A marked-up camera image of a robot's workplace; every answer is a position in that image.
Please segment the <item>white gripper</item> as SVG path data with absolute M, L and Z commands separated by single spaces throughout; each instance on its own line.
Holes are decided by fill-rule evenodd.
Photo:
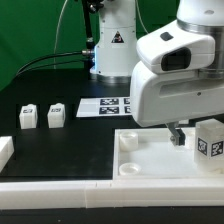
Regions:
M 174 146 L 185 144 L 177 121 L 224 113 L 224 80 L 207 78 L 215 58 L 210 35 L 185 31 L 175 21 L 137 41 L 140 61 L 130 86 L 133 119 L 142 127 L 166 124 Z

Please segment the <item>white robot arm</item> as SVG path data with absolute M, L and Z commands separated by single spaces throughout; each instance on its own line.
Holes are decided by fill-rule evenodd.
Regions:
M 130 85 L 133 119 L 165 124 L 224 113 L 224 0 L 180 0 L 171 23 L 136 37 L 136 0 L 92 0 L 100 40 L 91 75 Z

